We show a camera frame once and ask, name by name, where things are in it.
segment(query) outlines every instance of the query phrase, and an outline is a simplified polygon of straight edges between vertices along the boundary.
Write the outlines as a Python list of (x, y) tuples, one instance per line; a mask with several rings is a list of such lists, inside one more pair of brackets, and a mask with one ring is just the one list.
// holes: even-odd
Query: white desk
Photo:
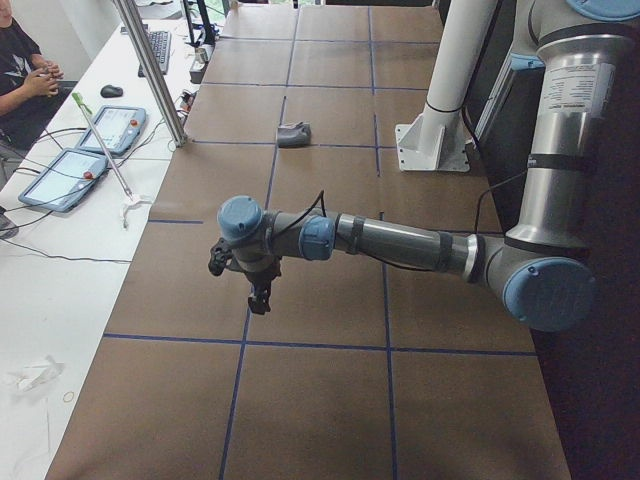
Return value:
[[(172, 54), (165, 76), (169, 92), (177, 98), (182, 89), (194, 91), (189, 82), (192, 49), (184, 46), (182, 21), (149, 21), (152, 30), (169, 30)], [(138, 78), (138, 60), (128, 36), (119, 28), (78, 83), (76, 90), (97, 111), (101, 105), (131, 105), (147, 110), (144, 140), (162, 119), (147, 80)], [(103, 99), (105, 84), (121, 86), (120, 98)], [(85, 127), (86, 122), (69, 98), (48, 130)], [(63, 147), (75, 146), (80, 133), (57, 136)], [(48, 164), (60, 151), (50, 139), (37, 143), (28, 159)], [(153, 141), (140, 148), (122, 167), (132, 190), (155, 198), (173, 144), (165, 125)], [(41, 167), (30, 160), (23, 166)], [(16, 172), (0, 191), (0, 205), (20, 206), (17, 197), (33, 176)], [(149, 205), (129, 211), (129, 228), (120, 220), (124, 192), (109, 173), (85, 200), (66, 214), (54, 213), (23, 227), (11, 241), (44, 250), (51, 255), (131, 260), (147, 221)], [(21, 225), (43, 215), (21, 209), (8, 212)], [(128, 269), (126, 263), (71, 262), (49, 259), (0, 241), (0, 374), (42, 364), (47, 355), (64, 364), (54, 380), (22, 394), (0, 385), (0, 480), (44, 478), (60, 444), (73, 407), (95, 354)]]

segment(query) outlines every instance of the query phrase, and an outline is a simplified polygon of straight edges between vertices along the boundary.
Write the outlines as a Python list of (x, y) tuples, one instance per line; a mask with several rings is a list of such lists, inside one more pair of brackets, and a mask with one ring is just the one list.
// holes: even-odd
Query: brown tiled table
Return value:
[[(431, 8), (230, 13), (49, 479), (569, 478), (529, 332), (490, 293), (336, 253), (285, 259), (254, 317), (244, 277), (206, 270), (236, 194), (470, 232), (481, 169), (395, 156), (441, 33)], [(279, 150), (300, 120), (312, 146)]]

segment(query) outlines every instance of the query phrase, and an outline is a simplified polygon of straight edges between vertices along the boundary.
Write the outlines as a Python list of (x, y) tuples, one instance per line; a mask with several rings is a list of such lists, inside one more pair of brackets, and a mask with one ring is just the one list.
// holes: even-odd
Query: keyboard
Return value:
[[(151, 44), (151, 51), (156, 57), (158, 61), (158, 66), (160, 67), (160, 71), (163, 75), (166, 75), (169, 71), (169, 56), (171, 49), (171, 33), (160, 31), (160, 32), (148, 32), (149, 43)], [(144, 72), (142, 71), (142, 65), (138, 68), (138, 76), (144, 77)]]

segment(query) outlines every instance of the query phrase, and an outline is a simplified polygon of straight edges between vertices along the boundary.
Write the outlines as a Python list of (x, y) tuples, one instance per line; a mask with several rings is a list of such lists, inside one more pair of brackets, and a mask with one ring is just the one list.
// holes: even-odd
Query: blue joint cap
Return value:
[(222, 238), (229, 243), (247, 240), (258, 229), (262, 213), (262, 207), (251, 197), (238, 195), (230, 198), (218, 210)]
[(640, 17), (640, 0), (567, 0), (576, 12), (600, 22), (625, 22)]
[(518, 72), (521, 70), (535, 70), (544, 68), (544, 62), (535, 55), (522, 55), (520, 53), (511, 54), (511, 70)]
[(502, 301), (528, 327), (557, 332), (589, 314), (595, 293), (596, 280), (585, 265), (551, 257), (528, 262), (511, 275)]
[(298, 248), (307, 260), (328, 260), (333, 252), (336, 232), (331, 219), (314, 216), (300, 229)]

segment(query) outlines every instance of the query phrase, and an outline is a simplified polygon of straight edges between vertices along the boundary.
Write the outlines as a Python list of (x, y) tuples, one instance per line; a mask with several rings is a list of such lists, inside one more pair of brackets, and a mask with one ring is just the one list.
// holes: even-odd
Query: computer mouse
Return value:
[(115, 85), (105, 85), (102, 87), (102, 90), (100, 90), (102, 98), (121, 97), (123, 93), (122, 88), (116, 87)]

